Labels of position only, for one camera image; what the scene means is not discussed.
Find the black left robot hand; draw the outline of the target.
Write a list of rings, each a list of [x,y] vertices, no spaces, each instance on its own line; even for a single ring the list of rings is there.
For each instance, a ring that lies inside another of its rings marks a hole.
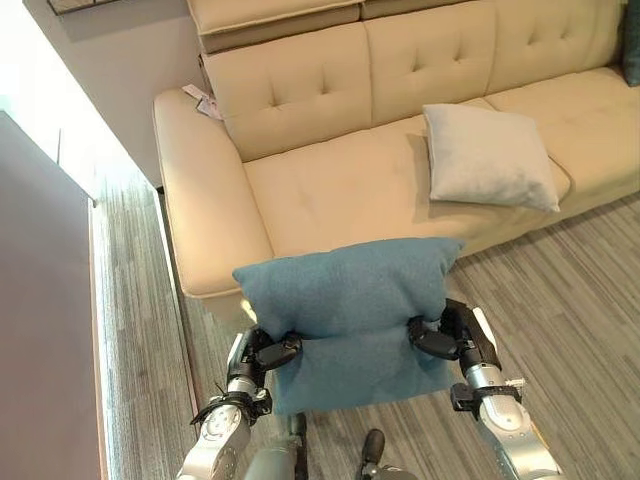
[[[227,361],[227,382],[244,378],[263,387],[268,371],[286,365],[301,352],[302,337],[296,332],[274,341],[264,330],[253,327],[236,335]]]

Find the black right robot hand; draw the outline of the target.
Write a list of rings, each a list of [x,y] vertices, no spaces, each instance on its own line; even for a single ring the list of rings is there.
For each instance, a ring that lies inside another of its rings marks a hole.
[[[458,361],[463,376],[478,365],[502,369],[494,343],[463,302],[447,298],[438,322],[416,316],[408,321],[407,329],[414,347],[436,358]]]

